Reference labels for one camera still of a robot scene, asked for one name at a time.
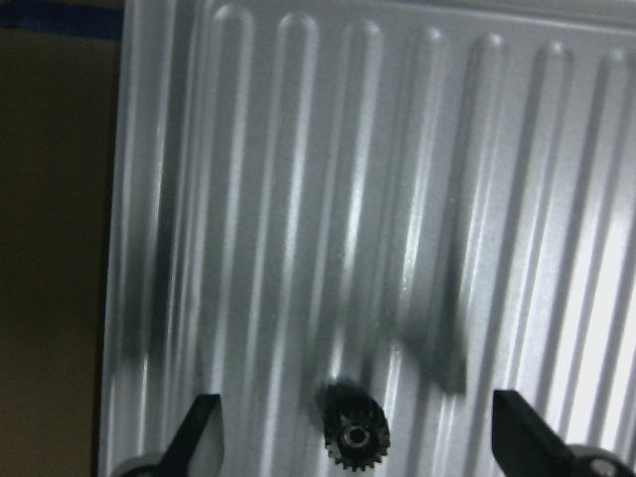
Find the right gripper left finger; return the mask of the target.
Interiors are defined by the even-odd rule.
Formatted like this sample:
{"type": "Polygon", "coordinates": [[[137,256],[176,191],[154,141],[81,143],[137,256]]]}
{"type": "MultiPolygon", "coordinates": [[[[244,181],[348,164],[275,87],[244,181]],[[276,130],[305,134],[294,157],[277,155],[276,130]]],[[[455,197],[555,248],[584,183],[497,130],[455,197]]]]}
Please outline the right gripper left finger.
{"type": "Polygon", "coordinates": [[[225,454],[220,395],[193,400],[156,467],[157,476],[219,476],[225,454]]]}

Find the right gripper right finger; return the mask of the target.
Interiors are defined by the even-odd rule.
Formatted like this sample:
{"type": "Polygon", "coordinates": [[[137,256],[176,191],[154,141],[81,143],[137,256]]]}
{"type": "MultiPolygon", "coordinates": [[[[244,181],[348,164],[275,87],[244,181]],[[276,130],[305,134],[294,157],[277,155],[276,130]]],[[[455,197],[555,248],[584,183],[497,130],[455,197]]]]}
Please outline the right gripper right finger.
{"type": "Polygon", "coordinates": [[[573,451],[516,391],[495,390],[493,456],[505,476],[590,476],[589,460],[573,451]]]}

